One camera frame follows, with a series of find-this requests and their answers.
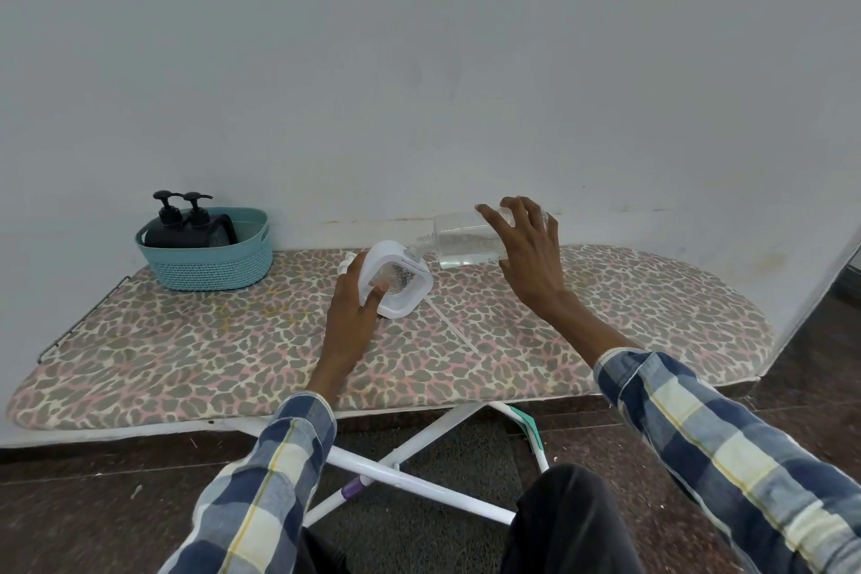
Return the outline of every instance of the teal plastic piece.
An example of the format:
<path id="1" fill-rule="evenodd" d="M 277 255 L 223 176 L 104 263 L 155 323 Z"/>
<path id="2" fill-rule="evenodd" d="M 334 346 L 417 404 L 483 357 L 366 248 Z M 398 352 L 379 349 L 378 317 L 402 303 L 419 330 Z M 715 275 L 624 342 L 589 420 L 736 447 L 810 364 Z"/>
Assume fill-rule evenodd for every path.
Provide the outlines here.
<path id="1" fill-rule="evenodd" d="M 135 242 L 158 281 L 172 291 L 231 291 L 265 277 L 272 266 L 266 212 L 251 207 L 207 207 L 207 211 L 211 217 L 227 214 L 239 242 L 220 248 L 148 248 L 143 236 L 158 227 L 157 218 L 135 234 Z"/>
<path id="2" fill-rule="evenodd" d="M 538 448 L 543 452 L 544 442 L 542 441 L 541 436 L 538 434 L 538 427 L 535 426 L 535 420 L 532 419 L 532 416 L 526 415 L 522 412 L 522 410 L 515 409 L 513 406 L 509 406 L 508 408 L 520 416 L 522 423 L 526 425 L 525 430 L 532 432 L 532 434 L 535 436 L 535 443 L 538 445 Z"/>

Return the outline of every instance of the person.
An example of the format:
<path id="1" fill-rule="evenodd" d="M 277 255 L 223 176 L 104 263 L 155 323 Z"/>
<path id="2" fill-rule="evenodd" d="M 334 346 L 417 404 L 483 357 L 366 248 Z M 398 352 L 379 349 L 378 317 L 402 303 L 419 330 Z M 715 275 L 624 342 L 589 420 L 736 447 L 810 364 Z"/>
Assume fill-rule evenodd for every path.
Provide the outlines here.
<path id="1" fill-rule="evenodd" d="M 663 352 L 640 348 L 567 290 L 558 224 L 528 198 L 505 198 L 515 225 L 476 209 L 504 242 L 520 300 L 593 368 L 601 392 L 715 525 L 744 569 L 861 572 L 861 488 L 788 435 Z M 346 572 L 344 555 L 301 528 L 335 438 L 339 389 L 374 333 L 385 286 L 360 307 L 364 255 L 338 279 L 326 337 L 305 391 L 283 403 L 252 452 L 200 494 L 188 539 L 161 571 Z M 634 542 L 603 480 L 576 465 L 544 472 L 517 503 L 502 574 L 640 572 Z"/>

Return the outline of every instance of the brown tiled floor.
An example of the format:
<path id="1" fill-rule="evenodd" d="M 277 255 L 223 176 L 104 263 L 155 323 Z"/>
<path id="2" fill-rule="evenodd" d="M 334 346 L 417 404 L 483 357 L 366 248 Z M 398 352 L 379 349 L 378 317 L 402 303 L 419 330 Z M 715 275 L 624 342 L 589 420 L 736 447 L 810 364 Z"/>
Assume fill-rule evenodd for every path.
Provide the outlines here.
<path id="1" fill-rule="evenodd" d="M 828 296 L 771 372 L 725 391 L 806 449 L 861 478 L 861 309 Z M 657 460 L 597 396 L 528 403 L 548 460 L 602 474 L 617 494 L 650 572 L 737 572 L 732 554 Z M 435 414 L 401 418 L 410 426 Z M 389 426 L 397 416 L 344 422 L 343 431 Z M 537 475 L 511 425 L 524 486 Z M 150 572 L 186 535 L 200 490 L 253 440 L 193 434 L 0 452 L 0 570 Z"/>

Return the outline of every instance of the dark gray mat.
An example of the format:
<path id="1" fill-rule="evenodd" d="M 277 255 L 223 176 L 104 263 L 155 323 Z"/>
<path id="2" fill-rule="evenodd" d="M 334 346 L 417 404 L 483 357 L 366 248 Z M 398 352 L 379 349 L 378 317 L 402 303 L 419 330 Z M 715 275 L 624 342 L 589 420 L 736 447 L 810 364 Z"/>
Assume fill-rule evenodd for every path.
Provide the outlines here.
<path id="1" fill-rule="evenodd" d="M 347 434 L 335 444 L 380 460 L 417 432 Z M 401 470 L 453 491 L 515 510 L 522 492 L 501 422 L 462 424 L 407 460 Z M 315 501 L 355 475 L 327 465 Z M 499 570 L 507 527 L 384 483 L 343 504 L 313 530 L 347 552 L 353 574 L 490 574 Z"/>

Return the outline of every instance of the shirt sleeve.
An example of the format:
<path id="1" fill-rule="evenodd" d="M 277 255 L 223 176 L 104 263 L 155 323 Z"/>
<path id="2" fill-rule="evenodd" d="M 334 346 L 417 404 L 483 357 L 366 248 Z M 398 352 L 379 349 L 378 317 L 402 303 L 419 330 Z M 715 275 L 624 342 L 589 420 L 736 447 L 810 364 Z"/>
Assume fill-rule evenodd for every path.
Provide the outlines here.
<path id="1" fill-rule="evenodd" d="M 861 571 L 861 488 L 662 352 L 610 350 L 601 392 L 761 572 Z"/>
<path id="2" fill-rule="evenodd" d="M 200 493 L 191 535 L 162 574 L 292 571 L 305 507 L 335 440 L 323 397 L 290 396 L 252 452 Z"/>

